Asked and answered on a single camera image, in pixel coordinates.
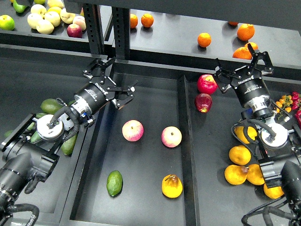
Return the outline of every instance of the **cable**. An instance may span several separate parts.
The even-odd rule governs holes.
[[[252,155],[254,156],[254,158],[256,159],[256,160],[258,160],[258,158],[257,158],[257,156],[256,156],[256,154],[241,140],[241,139],[239,139],[238,138],[238,136],[236,136],[236,134],[234,133],[234,127],[236,127],[236,126],[238,126],[239,124],[241,124],[241,123],[243,123],[244,122],[244,120],[243,121],[241,121],[241,122],[238,122],[238,123],[236,123],[236,124],[234,124],[232,127],[231,127],[231,133],[232,133],[232,135],[236,138],[236,140],[238,140],[246,149],[248,149],[249,150],[249,152],[250,153],[252,153]]]

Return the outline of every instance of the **black cable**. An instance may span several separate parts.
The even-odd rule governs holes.
[[[244,215],[242,218],[241,218],[241,223],[243,223],[244,226],[251,226],[250,224],[248,224],[248,219],[252,216],[255,216],[255,215],[258,215],[258,214],[262,214],[263,213],[263,210],[260,210],[262,208],[265,208],[266,206],[268,205],[271,205],[281,199],[283,199],[285,196],[282,195],[281,197],[277,198],[277,199],[274,199],[270,202],[267,202],[259,207],[256,207],[255,209],[251,210],[250,212],[248,212],[246,215]],[[282,203],[278,204],[275,206],[275,208],[280,208],[280,207],[283,207],[284,205],[287,204],[287,200],[283,201]]]
[[[7,210],[10,214],[31,211],[32,216],[28,220],[26,226],[33,226],[36,223],[40,214],[40,210],[37,206],[27,203],[8,206]]]
[[[248,119],[247,122],[264,128],[265,130],[267,130],[267,132],[271,135],[272,138],[275,138],[276,133],[272,130],[270,126],[268,126],[264,122],[257,119]]]
[[[77,116],[72,112],[72,110],[69,107],[64,106],[61,109],[59,109],[53,115],[53,117],[50,121],[50,126],[57,124],[58,118],[61,117],[64,113],[66,113],[69,116],[69,118],[71,119],[71,121],[74,124],[73,130],[71,131],[71,133],[69,133],[66,137],[63,138],[63,141],[66,141],[66,140],[69,140],[71,137],[73,137],[74,135],[76,135],[79,132],[79,121],[77,119]]]
[[[250,153],[252,153],[252,155],[254,156],[254,158],[256,160],[258,160],[256,154],[241,140],[238,138],[238,136],[236,136],[235,132],[234,132],[234,127],[238,126],[239,124],[243,123],[244,121],[241,121],[241,122],[238,122],[236,124],[234,124],[232,127],[231,127],[231,133],[232,135],[236,138],[236,140],[238,140],[246,149],[249,150]]]

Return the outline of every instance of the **fruit bin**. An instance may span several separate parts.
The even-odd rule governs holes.
[[[82,76],[83,68],[94,58],[90,54],[51,53],[45,50],[0,45],[0,139],[4,133],[15,129],[30,113],[42,112],[40,105],[48,98],[73,100],[73,93],[87,83]],[[38,222],[56,223],[61,219],[72,175],[77,164],[81,147],[89,143],[94,126],[80,132],[71,156],[58,152],[60,159],[53,173],[45,183],[38,183],[31,194],[21,192],[16,204],[31,203],[39,207]],[[14,219],[27,220],[29,212],[16,213]]]

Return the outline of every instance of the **apple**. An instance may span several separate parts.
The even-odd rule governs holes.
[[[122,127],[122,135],[128,141],[139,140],[143,132],[143,125],[137,120],[127,121]]]
[[[169,126],[162,131],[161,140],[166,147],[176,147],[182,140],[182,133],[177,127]]]
[[[30,9],[30,12],[40,14],[44,18],[44,15],[47,12],[47,10],[43,5],[35,4]]]
[[[37,23],[37,31],[41,34],[51,34],[54,28],[55,27],[48,20],[40,20]]]
[[[0,28],[7,31],[12,31],[15,28],[15,22],[9,15],[0,16]]]
[[[211,96],[207,93],[198,94],[194,99],[194,105],[196,106],[197,110],[201,113],[209,112],[212,106]]]
[[[43,20],[43,17],[37,13],[30,13],[27,17],[27,23],[32,29],[37,29],[37,24],[40,20]]]
[[[57,12],[50,11],[45,13],[45,20],[48,20],[54,27],[57,27],[61,23],[61,17]]]
[[[66,8],[63,8],[61,11],[61,19],[66,23],[66,24],[72,24],[73,19],[75,18],[75,14],[74,13],[68,13],[66,11]]]
[[[28,6],[19,5],[16,0],[14,0],[13,7],[17,13],[23,13]]]
[[[203,74],[199,77],[197,87],[200,93],[213,94],[217,89],[217,84],[211,74]]]
[[[83,16],[76,16],[73,19],[72,23],[77,24],[78,26],[80,26],[82,31],[84,31],[86,29],[86,21],[85,21],[85,18]]]
[[[83,37],[83,32],[79,25],[70,24],[67,27],[67,35],[72,38],[81,38],[81,37]]]

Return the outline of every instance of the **fruit pile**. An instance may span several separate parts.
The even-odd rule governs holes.
[[[17,3],[17,0],[10,0],[12,6],[17,13],[21,14],[27,6],[22,6]],[[34,0],[35,4],[30,9],[30,14],[27,17],[28,25],[37,30],[41,34],[51,34],[56,27],[59,27],[63,21],[69,24],[67,34],[69,37],[82,38],[83,31],[86,29],[86,22],[83,12],[80,15],[69,13],[64,8],[62,0],[48,0],[47,8],[44,6],[45,0]],[[15,22],[8,15],[0,17],[0,28],[4,30],[14,30]]]
[[[264,193],[271,199],[276,199],[284,193],[281,187],[267,188],[258,164],[250,164],[250,151],[243,145],[235,146],[229,151],[230,160],[236,165],[229,165],[225,171],[225,179],[231,185],[241,185],[246,180],[253,185],[263,185]]]

